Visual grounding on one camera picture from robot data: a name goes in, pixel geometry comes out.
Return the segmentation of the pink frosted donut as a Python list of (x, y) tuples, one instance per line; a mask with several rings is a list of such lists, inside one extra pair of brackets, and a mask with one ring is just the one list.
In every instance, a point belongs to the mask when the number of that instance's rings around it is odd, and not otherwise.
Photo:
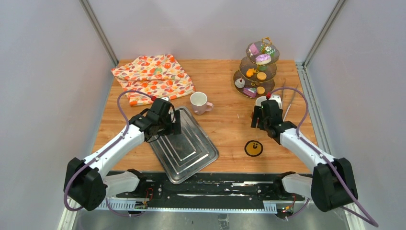
[(269, 54), (260, 54), (255, 58), (255, 63), (260, 66), (268, 65), (271, 61), (272, 58)]

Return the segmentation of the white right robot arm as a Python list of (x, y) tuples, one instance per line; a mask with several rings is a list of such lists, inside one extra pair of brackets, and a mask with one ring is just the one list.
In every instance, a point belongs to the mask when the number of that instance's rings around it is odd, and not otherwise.
[(266, 131), (279, 145), (294, 153), (310, 170), (311, 177), (285, 172), (274, 182), (274, 194), (285, 200), (292, 194), (312, 199), (316, 207), (327, 212), (358, 200), (351, 163), (335, 158), (310, 142), (298, 127), (282, 118), (281, 99), (259, 97), (252, 113), (251, 127)]

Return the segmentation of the round yellow cracker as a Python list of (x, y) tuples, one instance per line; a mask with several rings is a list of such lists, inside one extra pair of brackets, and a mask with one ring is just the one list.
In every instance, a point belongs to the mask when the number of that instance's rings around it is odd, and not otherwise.
[(265, 93), (265, 88), (262, 86), (259, 86), (256, 88), (256, 92), (257, 92), (257, 95), (263, 95)]
[(265, 72), (259, 72), (257, 73), (256, 77), (260, 81), (265, 81), (267, 78), (267, 74)]

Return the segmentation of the silver metal tray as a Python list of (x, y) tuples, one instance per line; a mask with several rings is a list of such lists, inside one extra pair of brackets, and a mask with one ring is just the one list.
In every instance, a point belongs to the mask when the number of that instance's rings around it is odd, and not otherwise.
[(219, 150), (192, 113), (181, 106), (181, 134), (161, 136), (150, 146), (173, 184), (180, 184), (218, 159)]

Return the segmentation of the white coconut cherry cake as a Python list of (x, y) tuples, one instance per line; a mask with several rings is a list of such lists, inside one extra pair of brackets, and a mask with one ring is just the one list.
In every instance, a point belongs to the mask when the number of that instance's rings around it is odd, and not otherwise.
[(245, 80), (243, 78), (237, 78), (234, 84), (238, 89), (243, 89), (245, 87)]

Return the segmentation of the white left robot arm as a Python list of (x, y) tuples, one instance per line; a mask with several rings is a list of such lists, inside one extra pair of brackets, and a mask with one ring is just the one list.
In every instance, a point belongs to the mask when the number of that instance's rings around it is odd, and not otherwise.
[(135, 198), (146, 194), (143, 175), (129, 169), (108, 175), (129, 151), (142, 143), (153, 142), (161, 136), (181, 134), (180, 112), (169, 97), (155, 98), (149, 109), (126, 120), (124, 128), (95, 153), (80, 160), (73, 158), (67, 165), (64, 198), (71, 198), (82, 208), (92, 211), (106, 198), (129, 192)]

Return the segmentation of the purple cake slice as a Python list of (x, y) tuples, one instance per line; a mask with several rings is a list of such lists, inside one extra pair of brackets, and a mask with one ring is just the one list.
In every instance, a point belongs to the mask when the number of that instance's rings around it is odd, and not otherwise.
[(243, 89), (243, 94), (250, 98), (256, 98), (257, 97), (257, 88), (244, 88)]

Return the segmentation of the pink mug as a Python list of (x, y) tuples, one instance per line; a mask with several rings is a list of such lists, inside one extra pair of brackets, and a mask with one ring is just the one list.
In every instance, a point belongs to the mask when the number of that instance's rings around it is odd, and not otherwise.
[(208, 102), (208, 97), (203, 92), (195, 92), (190, 96), (190, 102), (193, 112), (197, 115), (202, 115), (205, 112), (212, 111), (214, 105)]

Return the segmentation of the orange fish-shaped cookie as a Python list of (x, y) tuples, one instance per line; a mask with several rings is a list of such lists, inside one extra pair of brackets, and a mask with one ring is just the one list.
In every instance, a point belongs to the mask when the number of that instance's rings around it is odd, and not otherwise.
[(251, 68), (246, 71), (246, 77), (250, 78), (256, 73), (256, 69)]

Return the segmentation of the green mug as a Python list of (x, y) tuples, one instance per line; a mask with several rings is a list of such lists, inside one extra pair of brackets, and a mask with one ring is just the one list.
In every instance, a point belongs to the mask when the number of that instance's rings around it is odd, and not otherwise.
[(256, 101), (255, 101), (255, 106), (262, 107), (261, 103), (262, 103), (263, 101), (267, 101), (267, 100), (269, 100), (269, 98), (267, 98), (266, 96), (260, 96), (260, 97), (258, 97), (258, 98), (256, 99)]

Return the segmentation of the green kiwi cake slice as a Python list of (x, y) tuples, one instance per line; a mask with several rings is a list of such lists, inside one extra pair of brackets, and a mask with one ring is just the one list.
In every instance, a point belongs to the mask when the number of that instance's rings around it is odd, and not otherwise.
[(271, 57), (274, 56), (276, 49), (272, 47), (272, 45), (261, 45), (261, 52), (262, 54), (270, 55)]

